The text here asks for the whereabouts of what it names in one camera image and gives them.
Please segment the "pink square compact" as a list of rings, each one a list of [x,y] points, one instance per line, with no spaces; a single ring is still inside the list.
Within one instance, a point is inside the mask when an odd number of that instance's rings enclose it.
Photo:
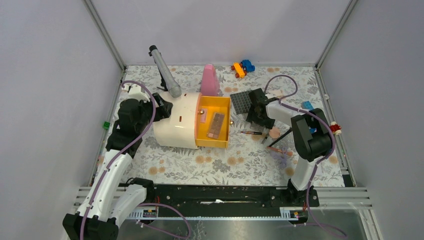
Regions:
[[[199,122],[201,124],[204,124],[207,120],[207,112],[208,110],[206,108],[201,108],[199,110]]]

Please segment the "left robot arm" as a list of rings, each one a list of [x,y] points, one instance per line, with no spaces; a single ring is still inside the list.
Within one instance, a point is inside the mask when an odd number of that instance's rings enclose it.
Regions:
[[[173,104],[162,94],[151,93],[135,82],[129,87],[128,95],[119,104],[103,162],[88,195],[75,213],[63,218],[63,228],[71,240],[115,240],[121,225],[137,205],[148,206],[155,200],[152,182],[147,186],[132,183],[117,202],[113,202],[113,197],[143,135],[153,122],[171,116]]]

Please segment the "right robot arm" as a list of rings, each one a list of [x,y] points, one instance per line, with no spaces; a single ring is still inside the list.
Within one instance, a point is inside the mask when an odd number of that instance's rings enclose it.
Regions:
[[[293,206],[306,199],[305,190],[312,186],[316,165],[332,155],[335,137],[325,113],[320,108],[299,109],[282,103],[276,97],[268,98],[261,88],[248,93],[251,102],[246,121],[272,129],[276,121],[291,128],[298,163],[290,179],[292,189],[287,191],[287,201]]]

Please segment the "cream round drawer organizer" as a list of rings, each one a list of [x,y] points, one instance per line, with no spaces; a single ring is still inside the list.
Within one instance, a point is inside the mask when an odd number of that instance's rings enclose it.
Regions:
[[[231,100],[225,96],[203,96],[199,92],[183,93],[173,98],[168,92],[159,94],[173,108],[169,118],[153,123],[157,143],[165,147],[197,149],[199,147],[224,148],[229,146]],[[200,123],[200,109],[207,109],[205,123]],[[214,113],[225,114],[218,139],[207,137]]]

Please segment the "eyeshadow palette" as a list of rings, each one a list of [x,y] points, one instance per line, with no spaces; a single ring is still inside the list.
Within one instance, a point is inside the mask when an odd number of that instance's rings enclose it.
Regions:
[[[206,136],[210,139],[217,140],[220,136],[222,126],[224,124],[225,114],[220,112],[214,112],[211,118],[209,129]]]

